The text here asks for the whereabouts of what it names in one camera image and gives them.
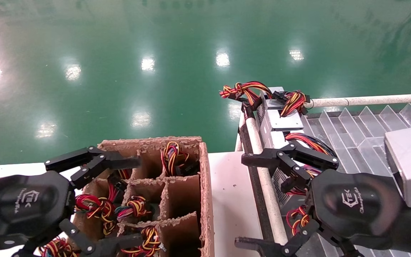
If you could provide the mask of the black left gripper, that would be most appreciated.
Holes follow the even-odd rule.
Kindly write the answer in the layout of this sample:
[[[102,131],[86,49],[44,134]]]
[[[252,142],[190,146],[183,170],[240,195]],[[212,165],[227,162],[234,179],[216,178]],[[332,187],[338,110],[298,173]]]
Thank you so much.
[[[55,171],[0,178],[0,250],[47,244],[72,216],[74,198],[73,185]]]

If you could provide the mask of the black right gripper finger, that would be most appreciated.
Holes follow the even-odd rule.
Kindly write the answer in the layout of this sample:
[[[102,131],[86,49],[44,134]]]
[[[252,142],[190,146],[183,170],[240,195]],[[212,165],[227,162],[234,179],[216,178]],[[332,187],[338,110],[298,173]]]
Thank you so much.
[[[339,166],[337,157],[307,148],[295,141],[282,148],[264,148],[259,154],[245,153],[241,161],[245,166],[270,170],[279,168],[294,184],[307,184],[312,178],[300,163],[320,170],[336,169]]]

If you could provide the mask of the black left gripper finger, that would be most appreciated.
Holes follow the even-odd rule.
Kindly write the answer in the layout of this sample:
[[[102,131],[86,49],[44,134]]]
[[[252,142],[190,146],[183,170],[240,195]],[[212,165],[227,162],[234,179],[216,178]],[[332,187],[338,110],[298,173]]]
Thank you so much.
[[[56,237],[43,247],[38,247],[42,257],[115,257],[121,250],[139,247],[143,242],[140,233],[93,242],[67,219],[59,223],[59,228],[76,244],[78,251],[74,251],[66,239]]]
[[[139,167],[138,156],[124,157],[118,151],[103,151],[94,146],[81,148],[45,162],[46,171],[61,173],[72,168],[80,169],[71,175],[76,189],[82,189],[105,170],[124,170]]]

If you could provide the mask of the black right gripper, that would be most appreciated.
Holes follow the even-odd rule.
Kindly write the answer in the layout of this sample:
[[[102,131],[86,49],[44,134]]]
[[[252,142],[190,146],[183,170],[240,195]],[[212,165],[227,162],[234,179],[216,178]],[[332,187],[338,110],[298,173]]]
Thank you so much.
[[[345,257],[362,257],[354,245],[411,253],[411,208],[392,177],[328,169],[312,179],[310,198],[317,221],[311,219],[285,245],[237,237],[235,247],[261,257],[295,257],[314,233],[320,233]]]

